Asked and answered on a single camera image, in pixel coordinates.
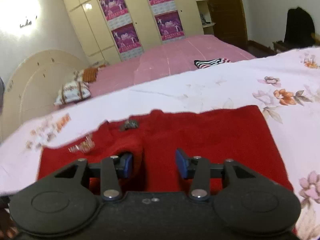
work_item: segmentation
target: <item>cream headboard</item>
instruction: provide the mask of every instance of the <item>cream headboard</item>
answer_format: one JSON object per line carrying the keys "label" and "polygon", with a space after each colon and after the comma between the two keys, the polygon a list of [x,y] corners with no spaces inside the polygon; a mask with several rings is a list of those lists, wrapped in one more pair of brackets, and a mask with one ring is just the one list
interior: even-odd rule
{"label": "cream headboard", "polygon": [[23,122],[56,110],[53,103],[73,72],[85,62],[61,50],[41,51],[20,64],[4,92],[1,135],[4,140]]}

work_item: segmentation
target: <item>black circular pad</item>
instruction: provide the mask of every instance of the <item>black circular pad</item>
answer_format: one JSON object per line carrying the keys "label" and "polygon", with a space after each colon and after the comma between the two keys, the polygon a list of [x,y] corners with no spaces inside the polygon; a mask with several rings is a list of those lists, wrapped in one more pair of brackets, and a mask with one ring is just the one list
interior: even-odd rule
{"label": "black circular pad", "polygon": [[220,191],[214,209],[226,226],[252,236],[290,230],[300,215],[297,197],[280,185],[237,181]]}
{"label": "black circular pad", "polygon": [[11,200],[10,214],[18,227],[36,235],[55,235],[79,228],[93,216],[95,196],[72,179],[33,184]]}

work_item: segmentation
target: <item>wooden door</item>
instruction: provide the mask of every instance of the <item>wooden door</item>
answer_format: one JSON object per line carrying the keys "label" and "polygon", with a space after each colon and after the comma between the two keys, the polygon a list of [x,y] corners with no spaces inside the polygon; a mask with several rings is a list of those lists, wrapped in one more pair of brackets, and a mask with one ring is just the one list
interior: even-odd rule
{"label": "wooden door", "polygon": [[214,36],[246,49],[248,36],[242,0],[209,0],[209,11],[215,22]]}

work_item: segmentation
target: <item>red cloth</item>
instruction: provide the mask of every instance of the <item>red cloth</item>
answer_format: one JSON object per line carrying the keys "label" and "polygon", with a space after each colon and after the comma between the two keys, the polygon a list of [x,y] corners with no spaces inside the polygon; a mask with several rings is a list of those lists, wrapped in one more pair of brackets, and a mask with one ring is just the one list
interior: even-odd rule
{"label": "red cloth", "polygon": [[[133,152],[134,170],[139,170],[138,176],[127,184],[129,190],[188,191],[190,181],[180,178],[175,164],[175,150],[182,148],[187,155],[200,155],[212,163],[234,159],[292,189],[284,163],[257,106],[201,114],[165,114],[154,110],[130,119],[137,120],[139,128],[120,131],[124,121],[104,123],[93,133],[96,147],[87,155],[68,151],[83,139],[60,149],[45,148],[39,178],[78,158],[98,162],[125,150]],[[220,189],[221,180],[212,179],[212,192]]]}

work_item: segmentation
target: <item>pink bedsheet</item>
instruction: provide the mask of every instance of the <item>pink bedsheet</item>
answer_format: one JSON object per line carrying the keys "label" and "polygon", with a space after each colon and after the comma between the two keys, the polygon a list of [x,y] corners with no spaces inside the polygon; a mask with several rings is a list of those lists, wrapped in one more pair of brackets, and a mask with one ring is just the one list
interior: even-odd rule
{"label": "pink bedsheet", "polygon": [[195,60],[226,57],[231,62],[254,59],[250,53],[213,35],[197,35],[148,50],[140,57],[106,67],[89,85],[92,97],[165,76],[196,70]]}

